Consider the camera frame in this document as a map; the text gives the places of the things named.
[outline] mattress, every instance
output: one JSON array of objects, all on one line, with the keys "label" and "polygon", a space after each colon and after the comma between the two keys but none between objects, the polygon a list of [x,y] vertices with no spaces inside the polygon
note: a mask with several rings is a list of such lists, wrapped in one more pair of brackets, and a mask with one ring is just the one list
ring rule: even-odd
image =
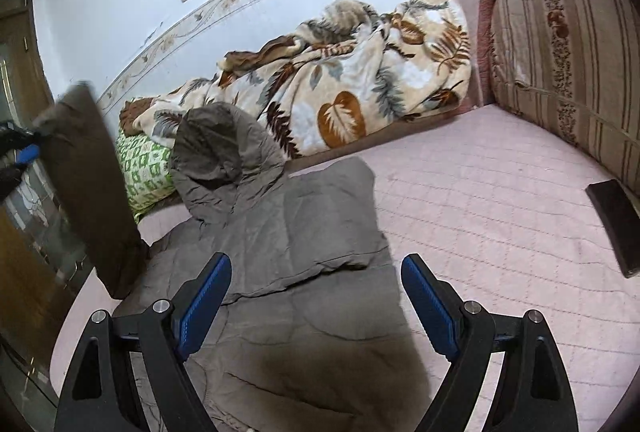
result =
[{"label": "mattress", "polygon": [[[463,300],[514,316],[542,311],[569,375],[580,430],[596,431],[640,365],[640,277],[620,273],[584,192],[610,174],[495,105],[358,155],[376,174],[378,224],[398,272],[405,255],[419,253]],[[153,242],[187,216],[183,205],[171,206],[139,228]],[[75,324],[79,336],[85,315],[98,308],[84,304],[85,314],[65,326]],[[449,364],[433,351],[406,296],[402,308],[435,395]],[[65,345],[52,360],[52,373],[54,363],[60,372],[54,386],[62,386],[75,342]],[[492,356],[468,432],[482,428],[501,360]]]}]

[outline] pillow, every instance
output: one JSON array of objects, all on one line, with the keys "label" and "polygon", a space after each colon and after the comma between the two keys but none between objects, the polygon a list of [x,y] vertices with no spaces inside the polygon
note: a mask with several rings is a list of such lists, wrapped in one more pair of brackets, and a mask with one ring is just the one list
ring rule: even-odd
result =
[{"label": "pillow", "polygon": [[152,206],[175,192],[169,174],[171,149],[154,143],[146,134],[126,137],[120,130],[116,154],[127,187],[129,207],[139,222]]}]

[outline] blue gripper pad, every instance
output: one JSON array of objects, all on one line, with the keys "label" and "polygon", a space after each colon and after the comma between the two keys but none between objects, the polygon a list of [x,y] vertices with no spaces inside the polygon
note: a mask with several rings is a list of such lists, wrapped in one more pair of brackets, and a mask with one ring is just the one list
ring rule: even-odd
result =
[{"label": "blue gripper pad", "polygon": [[415,254],[406,256],[402,261],[400,277],[433,349],[453,362],[460,352],[456,339],[456,321],[450,313],[453,308],[447,308],[447,305],[451,304],[438,294],[441,289],[436,283],[439,281],[422,262],[420,256]]},{"label": "blue gripper pad", "polygon": [[15,162],[20,165],[30,165],[40,157],[40,148],[37,145],[29,145],[20,152]]},{"label": "blue gripper pad", "polygon": [[227,255],[220,255],[215,268],[206,278],[198,277],[196,281],[190,281],[203,282],[202,287],[194,293],[193,300],[177,326],[176,353],[184,362],[190,354],[200,350],[220,304],[222,304],[222,299],[231,284],[231,260]]}]

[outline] brown heart-shaped leaf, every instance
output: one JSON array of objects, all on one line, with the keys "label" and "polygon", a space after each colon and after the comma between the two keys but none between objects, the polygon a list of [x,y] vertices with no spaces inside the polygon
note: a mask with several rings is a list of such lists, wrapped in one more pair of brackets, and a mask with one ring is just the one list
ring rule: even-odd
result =
[{"label": "brown heart-shaped leaf", "polygon": [[360,102],[349,91],[341,91],[332,104],[318,110],[318,130],[329,148],[338,148],[367,135]]}]

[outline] striped cushion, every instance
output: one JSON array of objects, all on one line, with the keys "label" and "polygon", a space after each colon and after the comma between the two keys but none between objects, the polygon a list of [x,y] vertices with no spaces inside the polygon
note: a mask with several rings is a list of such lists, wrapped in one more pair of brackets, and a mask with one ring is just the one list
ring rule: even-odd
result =
[{"label": "striped cushion", "polygon": [[497,0],[496,100],[640,194],[640,19],[629,0]]}]

